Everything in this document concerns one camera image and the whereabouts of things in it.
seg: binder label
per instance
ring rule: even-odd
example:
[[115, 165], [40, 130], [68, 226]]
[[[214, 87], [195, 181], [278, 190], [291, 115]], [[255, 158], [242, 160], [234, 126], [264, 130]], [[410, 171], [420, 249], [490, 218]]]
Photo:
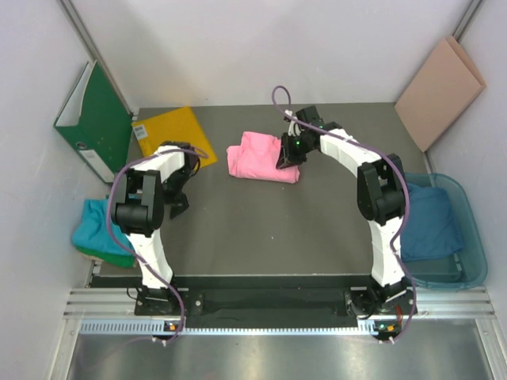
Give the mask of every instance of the binder label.
[[112, 183], [114, 181], [114, 174], [111, 169], [102, 161], [101, 156], [93, 149], [78, 150], [81, 157], [88, 163], [88, 165], [95, 170], [104, 182]]
[[146, 132], [146, 128], [144, 127], [144, 124], [140, 124], [140, 125], [134, 127], [134, 133], [135, 133], [135, 138], [138, 140], [145, 139], [146, 137], [148, 137], [148, 132]]

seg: metal floor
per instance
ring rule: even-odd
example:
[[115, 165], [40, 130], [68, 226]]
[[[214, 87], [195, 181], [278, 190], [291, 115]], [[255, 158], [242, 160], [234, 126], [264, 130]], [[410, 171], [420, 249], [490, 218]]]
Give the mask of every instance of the metal floor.
[[182, 336], [167, 348], [81, 335], [68, 380], [492, 379], [474, 321], [415, 321], [395, 346], [359, 336]]
[[[303, 105], [294, 105], [300, 109]], [[281, 135], [287, 130], [272, 105], [195, 107], [219, 161], [185, 186], [190, 208], [162, 225], [162, 243], [178, 275], [363, 274], [372, 269], [368, 224], [356, 206], [356, 179], [317, 152], [301, 166], [297, 184], [243, 180], [227, 171], [226, 148], [244, 131]], [[398, 154], [406, 171], [426, 173], [421, 151], [394, 105], [321, 104], [363, 143]], [[139, 120], [168, 111], [141, 109]], [[129, 159], [141, 156], [135, 140]], [[138, 276], [103, 264], [101, 276]]]

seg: blue towel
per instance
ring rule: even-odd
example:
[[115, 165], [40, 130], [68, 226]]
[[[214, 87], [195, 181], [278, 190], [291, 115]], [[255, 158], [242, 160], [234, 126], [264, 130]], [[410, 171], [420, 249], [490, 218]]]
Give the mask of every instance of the blue towel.
[[[72, 234], [72, 243], [78, 247], [92, 249], [102, 253], [131, 256], [119, 247], [109, 236], [105, 226], [105, 213], [108, 207], [108, 200], [85, 199], [82, 212], [82, 222], [78, 229]], [[116, 239], [129, 248], [132, 244], [121, 232], [120, 228], [111, 223], [112, 232]]]
[[402, 233], [402, 260], [431, 260], [451, 256], [464, 248], [463, 236], [442, 188], [408, 184], [410, 217]]

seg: plastic bin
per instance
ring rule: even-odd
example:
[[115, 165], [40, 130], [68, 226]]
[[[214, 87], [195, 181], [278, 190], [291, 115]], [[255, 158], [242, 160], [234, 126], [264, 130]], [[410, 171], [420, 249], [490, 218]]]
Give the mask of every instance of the plastic bin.
[[482, 285], [488, 272], [484, 249], [478, 234], [467, 194], [460, 184], [444, 174], [406, 173], [406, 181], [422, 187], [443, 188], [463, 234], [465, 248], [453, 256], [438, 260], [406, 263], [418, 286], [431, 289], [468, 289]]

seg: wall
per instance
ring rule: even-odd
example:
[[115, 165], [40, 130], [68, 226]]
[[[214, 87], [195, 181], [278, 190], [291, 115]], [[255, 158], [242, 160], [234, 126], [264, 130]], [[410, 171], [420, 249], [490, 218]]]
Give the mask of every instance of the wall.
[[73, 0], [133, 108], [395, 101], [468, 0]]
[[2, 378], [41, 379], [86, 260], [71, 231], [105, 187], [52, 124], [87, 54], [55, 0], [0, 2]]
[[488, 87], [429, 151], [438, 172], [464, 186], [489, 261], [490, 297], [507, 336], [507, 3], [488, 0], [462, 45]]

